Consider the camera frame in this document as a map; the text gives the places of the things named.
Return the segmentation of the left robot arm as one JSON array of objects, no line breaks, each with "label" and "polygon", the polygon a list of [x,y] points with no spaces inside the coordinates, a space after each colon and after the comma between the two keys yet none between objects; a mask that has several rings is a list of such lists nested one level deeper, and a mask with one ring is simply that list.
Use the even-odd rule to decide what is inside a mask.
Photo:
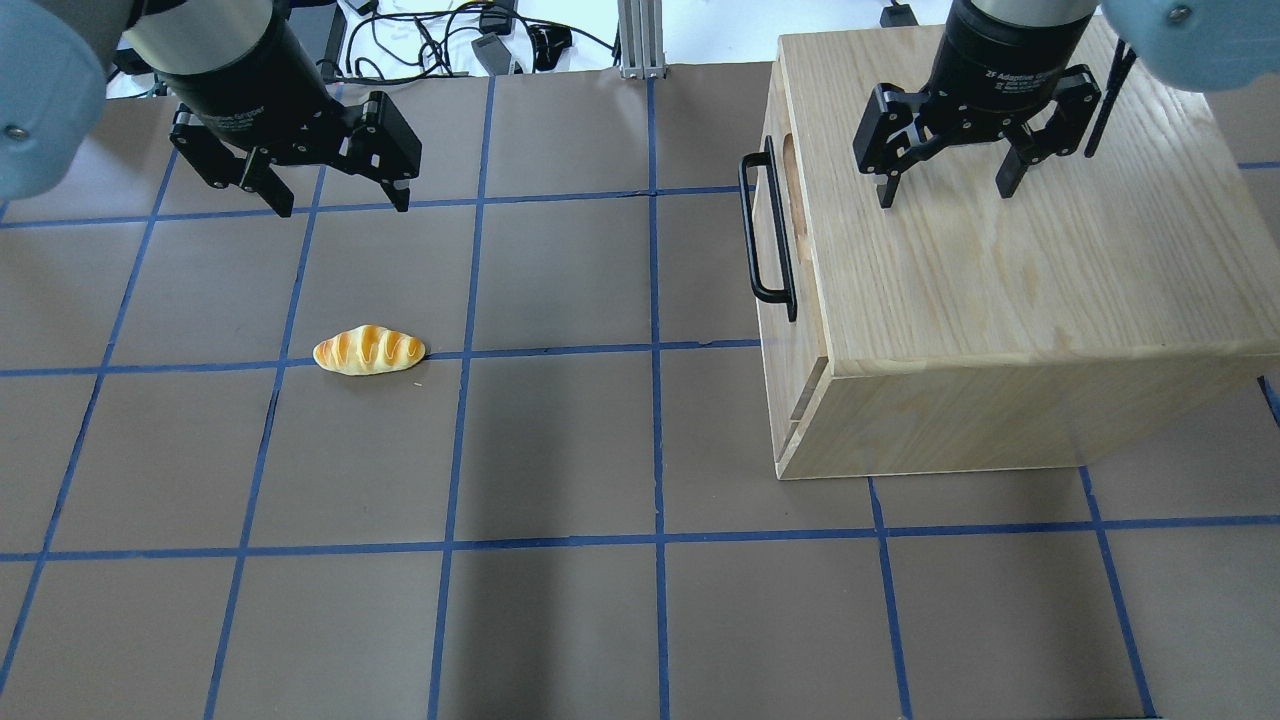
[{"label": "left robot arm", "polygon": [[101,117],[120,41],[179,99],[169,138],[206,184],[257,195],[287,218],[294,195],[278,169],[330,167],[407,210],[420,138],[383,91],[335,100],[274,1],[5,1],[5,200],[63,181]]}]

